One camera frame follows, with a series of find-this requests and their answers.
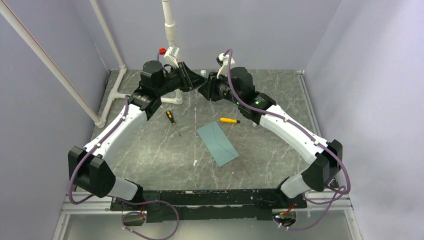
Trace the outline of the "light blue envelope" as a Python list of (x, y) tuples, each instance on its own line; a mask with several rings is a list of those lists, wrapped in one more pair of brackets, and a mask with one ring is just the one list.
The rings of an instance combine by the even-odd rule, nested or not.
[(199, 128), (197, 133), (218, 167), (240, 156), (216, 121)]

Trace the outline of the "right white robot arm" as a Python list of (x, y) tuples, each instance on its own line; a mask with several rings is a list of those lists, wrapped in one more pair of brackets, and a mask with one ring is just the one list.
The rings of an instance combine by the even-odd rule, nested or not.
[(342, 144), (337, 140), (329, 142), (300, 125), (274, 99), (255, 89), (253, 77), (244, 67), (235, 67), (230, 74), (231, 79), (210, 73), (198, 92), (209, 101), (234, 103), (245, 118), (276, 134), (308, 164), (303, 172), (280, 183), (276, 203), (287, 208), (300, 194), (310, 190), (322, 192), (342, 169)]

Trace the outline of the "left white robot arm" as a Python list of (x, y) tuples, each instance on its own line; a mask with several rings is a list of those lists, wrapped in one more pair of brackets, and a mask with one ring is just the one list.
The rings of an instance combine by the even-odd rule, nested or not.
[(109, 163), (122, 144), (137, 128), (145, 124), (161, 106), (161, 97), (175, 90), (189, 92), (206, 84), (207, 77), (190, 70), (185, 62), (166, 70), (158, 60), (143, 65), (138, 88), (125, 96), (117, 117), (96, 139), (68, 152), (69, 189), (77, 186), (98, 198), (115, 197), (131, 210), (144, 203), (143, 187), (116, 176)]

